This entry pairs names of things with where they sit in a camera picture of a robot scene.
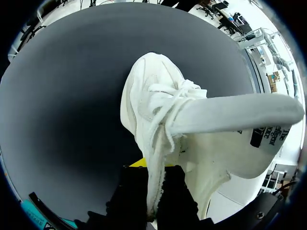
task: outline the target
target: yellow object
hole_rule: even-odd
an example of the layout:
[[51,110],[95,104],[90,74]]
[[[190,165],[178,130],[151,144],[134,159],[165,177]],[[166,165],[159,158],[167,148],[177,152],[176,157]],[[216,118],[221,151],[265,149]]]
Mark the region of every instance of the yellow object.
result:
[[136,168],[137,167],[147,167],[146,160],[145,160],[145,158],[142,158],[139,161],[130,165],[129,167],[136,167]]

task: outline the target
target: table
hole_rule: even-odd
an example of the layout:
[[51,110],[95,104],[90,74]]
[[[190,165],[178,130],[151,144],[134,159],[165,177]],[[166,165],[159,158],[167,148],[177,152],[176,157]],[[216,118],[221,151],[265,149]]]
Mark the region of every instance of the table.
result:
[[130,68],[150,51],[208,97],[253,93],[237,44],[187,12],[118,3],[62,18],[24,46],[0,85],[1,157],[22,200],[35,192],[66,219],[105,214],[119,169],[142,157],[119,108]]
[[218,29],[221,29],[222,27],[226,26],[227,28],[231,28],[231,29],[233,29],[234,31],[240,33],[241,35],[244,34],[243,31],[239,28],[239,26],[238,26],[235,22],[229,20],[229,19],[228,19],[228,16],[225,15],[225,14],[223,13],[223,11],[221,11],[221,10],[218,9],[218,8],[216,8],[216,10],[217,10],[217,11],[221,14],[221,16],[222,16],[222,19],[220,19],[221,25],[219,25]]

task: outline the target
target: shoelace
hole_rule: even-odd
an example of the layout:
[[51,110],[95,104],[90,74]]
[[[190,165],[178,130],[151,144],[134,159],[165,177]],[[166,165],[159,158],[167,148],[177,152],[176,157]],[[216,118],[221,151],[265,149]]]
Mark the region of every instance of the shoelace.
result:
[[[201,90],[200,86],[194,84],[190,80],[183,80],[178,84],[178,89],[168,87],[162,84],[153,84],[149,87],[148,91],[150,92],[165,92],[172,97],[161,107],[160,111],[155,115],[152,120],[151,127],[148,131],[149,137],[149,156],[151,156],[148,165],[148,196],[147,196],[147,213],[149,216],[152,216],[157,211],[158,203],[162,195],[162,184],[164,181],[164,165],[165,165],[165,156],[172,153],[175,150],[174,137],[170,132],[170,128],[174,122],[174,119],[181,109],[181,107],[189,100],[193,100],[193,97],[190,97],[190,90]],[[170,151],[163,152],[159,144],[158,147],[154,149],[153,142],[154,137],[157,133],[157,130],[162,123],[164,123],[164,131],[168,142],[170,143]]]

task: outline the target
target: white sneaker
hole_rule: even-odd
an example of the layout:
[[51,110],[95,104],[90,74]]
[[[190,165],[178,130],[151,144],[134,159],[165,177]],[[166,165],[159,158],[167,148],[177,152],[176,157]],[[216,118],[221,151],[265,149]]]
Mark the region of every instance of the white sneaker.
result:
[[229,173],[243,178],[260,175],[291,125],[305,114],[296,100],[284,95],[206,99],[206,93],[185,80],[171,60],[155,53],[139,58],[127,78],[120,119],[146,158],[150,217],[163,192],[166,162],[186,172],[202,218],[211,194],[229,180]]

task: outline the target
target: screw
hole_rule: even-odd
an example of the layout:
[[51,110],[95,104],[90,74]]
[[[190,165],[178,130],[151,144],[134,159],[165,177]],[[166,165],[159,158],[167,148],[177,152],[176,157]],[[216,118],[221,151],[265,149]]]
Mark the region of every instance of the screw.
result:
[[263,212],[258,212],[257,213],[257,219],[262,219],[264,218],[264,213]]

